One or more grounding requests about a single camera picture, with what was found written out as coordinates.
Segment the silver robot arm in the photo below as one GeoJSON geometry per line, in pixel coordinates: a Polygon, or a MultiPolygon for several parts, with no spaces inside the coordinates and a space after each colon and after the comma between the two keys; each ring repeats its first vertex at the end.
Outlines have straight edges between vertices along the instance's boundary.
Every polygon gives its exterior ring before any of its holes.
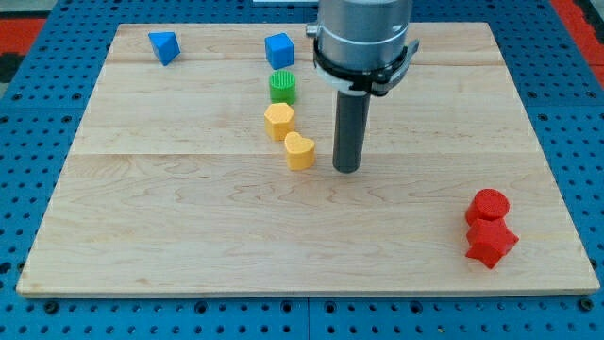
{"type": "Polygon", "coordinates": [[[318,75],[351,96],[384,96],[406,75],[419,42],[406,43],[412,0],[325,0],[306,26],[318,75]]]}

